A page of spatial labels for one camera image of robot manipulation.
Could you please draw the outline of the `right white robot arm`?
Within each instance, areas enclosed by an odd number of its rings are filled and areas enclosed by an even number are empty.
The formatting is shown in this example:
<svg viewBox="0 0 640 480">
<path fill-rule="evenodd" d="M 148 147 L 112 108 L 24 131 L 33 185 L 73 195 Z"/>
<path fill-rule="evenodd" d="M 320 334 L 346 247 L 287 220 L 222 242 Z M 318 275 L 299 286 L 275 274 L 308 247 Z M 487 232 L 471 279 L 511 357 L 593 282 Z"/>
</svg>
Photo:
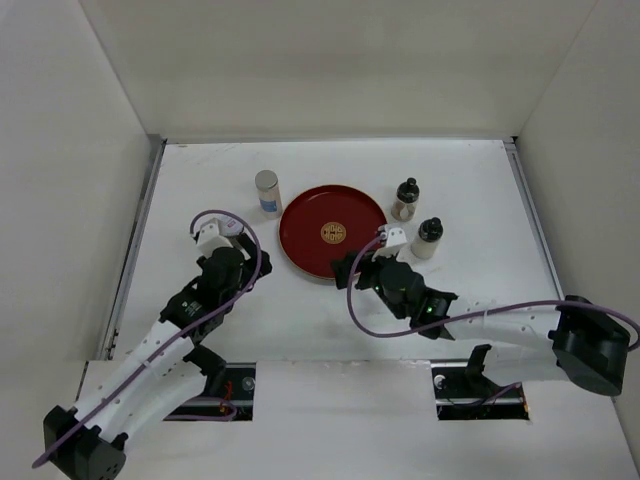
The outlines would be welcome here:
<svg viewBox="0 0 640 480">
<path fill-rule="evenodd" d="M 464 370 L 473 394 L 522 381 L 569 381 L 615 397 L 623 389 L 631 341 L 630 320 L 579 296 L 503 307 L 474 305 L 450 315 L 453 292 L 426 286 L 406 262 L 371 252 L 330 263 L 337 289 L 373 291 L 392 315 L 406 320 L 406 335 L 431 340 L 474 340 Z"/>
</svg>

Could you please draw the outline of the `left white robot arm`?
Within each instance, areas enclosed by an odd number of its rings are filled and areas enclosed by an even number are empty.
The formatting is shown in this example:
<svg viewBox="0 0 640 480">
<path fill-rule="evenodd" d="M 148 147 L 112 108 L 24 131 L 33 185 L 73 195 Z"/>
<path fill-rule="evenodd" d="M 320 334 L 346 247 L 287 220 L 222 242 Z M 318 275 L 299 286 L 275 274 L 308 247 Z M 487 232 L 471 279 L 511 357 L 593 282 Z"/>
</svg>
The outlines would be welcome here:
<svg viewBox="0 0 640 480">
<path fill-rule="evenodd" d="M 197 264 L 200 274 L 169 299 L 112 375 L 70 408 L 56 406 L 45 416 L 38 465 L 50 462 L 69 479 L 114 479 L 138 434 L 197 396 L 221 393 L 227 364 L 203 341 L 272 265 L 246 234 L 237 244 L 221 241 Z"/>
</svg>

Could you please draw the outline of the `brown spice bottle black cap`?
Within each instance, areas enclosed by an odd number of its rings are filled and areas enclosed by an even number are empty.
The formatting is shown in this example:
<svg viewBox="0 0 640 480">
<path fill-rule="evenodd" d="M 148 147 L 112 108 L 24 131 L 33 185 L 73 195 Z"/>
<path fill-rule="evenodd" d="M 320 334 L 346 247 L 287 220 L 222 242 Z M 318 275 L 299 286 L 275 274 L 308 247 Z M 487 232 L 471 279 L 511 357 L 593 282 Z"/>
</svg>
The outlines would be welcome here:
<svg viewBox="0 0 640 480">
<path fill-rule="evenodd" d="M 413 219 L 417 208 L 420 189 L 417 180 L 407 178 L 396 189 L 396 198 L 391 208 L 392 217 L 399 222 L 408 222 Z"/>
</svg>

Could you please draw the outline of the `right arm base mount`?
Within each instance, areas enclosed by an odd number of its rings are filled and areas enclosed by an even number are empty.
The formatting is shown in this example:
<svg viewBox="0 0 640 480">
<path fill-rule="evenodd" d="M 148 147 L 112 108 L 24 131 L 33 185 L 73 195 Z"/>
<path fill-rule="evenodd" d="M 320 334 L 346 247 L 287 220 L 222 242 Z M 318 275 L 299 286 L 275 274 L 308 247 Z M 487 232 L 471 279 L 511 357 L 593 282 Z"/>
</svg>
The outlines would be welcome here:
<svg viewBox="0 0 640 480">
<path fill-rule="evenodd" d="M 483 375 L 489 345 L 476 346 L 467 360 L 431 363 L 436 414 L 441 421 L 528 420 L 519 384 L 500 386 Z"/>
</svg>

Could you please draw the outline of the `silver-lid shaker blue label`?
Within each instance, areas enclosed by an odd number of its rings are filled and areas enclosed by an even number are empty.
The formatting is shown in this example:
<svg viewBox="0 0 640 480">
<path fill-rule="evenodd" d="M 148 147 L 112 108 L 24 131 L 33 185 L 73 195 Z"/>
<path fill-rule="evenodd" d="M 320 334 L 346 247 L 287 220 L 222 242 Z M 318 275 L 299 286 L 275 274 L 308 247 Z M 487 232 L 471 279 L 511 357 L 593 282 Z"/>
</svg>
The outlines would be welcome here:
<svg viewBox="0 0 640 480">
<path fill-rule="evenodd" d="M 255 186 L 262 212 L 269 218 L 278 218 L 282 213 L 282 203 L 276 173 L 271 170 L 259 171 L 255 175 Z"/>
</svg>

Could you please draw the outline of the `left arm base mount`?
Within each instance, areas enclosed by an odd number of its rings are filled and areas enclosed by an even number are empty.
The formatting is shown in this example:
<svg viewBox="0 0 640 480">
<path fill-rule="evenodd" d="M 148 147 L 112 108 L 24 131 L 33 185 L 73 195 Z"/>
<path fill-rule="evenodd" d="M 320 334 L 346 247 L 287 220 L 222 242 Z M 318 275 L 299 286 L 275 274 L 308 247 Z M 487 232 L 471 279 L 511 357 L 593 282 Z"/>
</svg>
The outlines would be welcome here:
<svg viewBox="0 0 640 480">
<path fill-rule="evenodd" d="M 199 345 L 184 357 L 205 378 L 197 396 L 175 409 L 166 421 L 251 421 L 256 392 L 257 365 L 228 363 Z"/>
</svg>

